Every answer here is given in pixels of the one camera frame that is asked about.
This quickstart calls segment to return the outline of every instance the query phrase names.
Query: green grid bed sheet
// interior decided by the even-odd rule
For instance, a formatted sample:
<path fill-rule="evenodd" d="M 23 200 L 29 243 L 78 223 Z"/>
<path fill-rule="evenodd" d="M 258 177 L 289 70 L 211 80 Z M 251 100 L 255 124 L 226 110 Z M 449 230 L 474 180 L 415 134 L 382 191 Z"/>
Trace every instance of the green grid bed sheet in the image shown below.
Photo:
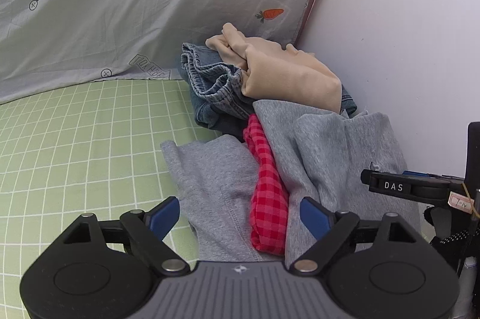
<path fill-rule="evenodd" d="M 217 135 L 195 124 L 183 81 L 92 82 L 1 105 L 0 319 L 28 319 L 21 275 L 79 214 L 115 219 L 176 194 L 162 141 Z M 196 261 L 185 218 L 164 241 Z"/>

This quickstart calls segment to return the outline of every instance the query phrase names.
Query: beige garment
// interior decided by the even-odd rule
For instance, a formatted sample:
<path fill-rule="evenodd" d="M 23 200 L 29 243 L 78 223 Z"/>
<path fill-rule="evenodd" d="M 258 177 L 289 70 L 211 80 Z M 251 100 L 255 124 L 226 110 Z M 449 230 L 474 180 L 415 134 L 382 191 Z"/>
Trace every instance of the beige garment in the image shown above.
<path fill-rule="evenodd" d="M 342 84 L 312 53 L 299 51 L 292 44 L 283 50 L 277 42 L 245 37 L 231 23 L 206 44 L 217 50 L 224 62 L 243 69 L 244 96 L 340 112 Z"/>

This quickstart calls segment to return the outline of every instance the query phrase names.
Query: carrot print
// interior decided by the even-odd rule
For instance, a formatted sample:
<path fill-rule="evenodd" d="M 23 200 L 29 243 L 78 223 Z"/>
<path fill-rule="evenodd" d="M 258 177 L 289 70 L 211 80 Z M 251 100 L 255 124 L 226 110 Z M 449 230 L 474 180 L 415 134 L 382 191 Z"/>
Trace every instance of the carrot print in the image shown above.
<path fill-rule="evenodd" d="M 281 13 L 283 13 L 282 8 L 271 8 L 270 10 L 260 11 L 256 17 L 263 23 L 265 20 L 272 20 L 278 17 Z"/>

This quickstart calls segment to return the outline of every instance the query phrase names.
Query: denim jeans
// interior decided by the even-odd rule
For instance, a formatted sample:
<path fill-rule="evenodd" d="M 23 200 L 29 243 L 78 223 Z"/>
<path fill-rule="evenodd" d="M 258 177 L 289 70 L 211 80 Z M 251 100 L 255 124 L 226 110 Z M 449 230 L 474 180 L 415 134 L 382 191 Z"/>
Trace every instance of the denim jeans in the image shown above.
<path fill-rule="evenodd" d="M 242 71 L 224 63 L 218 52 L 206 46 L 184 43 L 182 49 L 180 67 L 194 94 L 218 112 L 247 120 L 255 100 L 242 94 Z"/>
<path fill-rule="evenodd" d="M 247 126 L 248 122 L 218 111 L 210 103 L 200 98 L 194 93 L 191 87 L 187 71 L 183 68 L 178 69 L 178 71 L 182 79 L 188 83 L 194 119 L 197 125 L 211 130 L 218 130 L 219 132 L 235 136 L 243 141 L 243 129 Z"/>
<path fill-rule="evenodd" d="M 355 101 L 350 96 L 346 88 L 343 87 L 343 85 L 342 85 L 342 105 L 340 107 L 340 113 L 342 113 L 342 110 L 346 110 L 346 113 L 349 116 L 357 110 L 357 105 L 355 104 Z"/>

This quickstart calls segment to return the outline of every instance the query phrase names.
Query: white wall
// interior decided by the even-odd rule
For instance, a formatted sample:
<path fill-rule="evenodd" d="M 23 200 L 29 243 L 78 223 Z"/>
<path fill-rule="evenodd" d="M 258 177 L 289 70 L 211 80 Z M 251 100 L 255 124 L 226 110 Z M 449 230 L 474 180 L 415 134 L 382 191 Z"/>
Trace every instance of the white wall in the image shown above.
<path fill-rule="evenodd" d="M 480 120 L 480 0 L 316 0 L 299 47 L 390 116 L 410 169 L 465 174 Z"/>

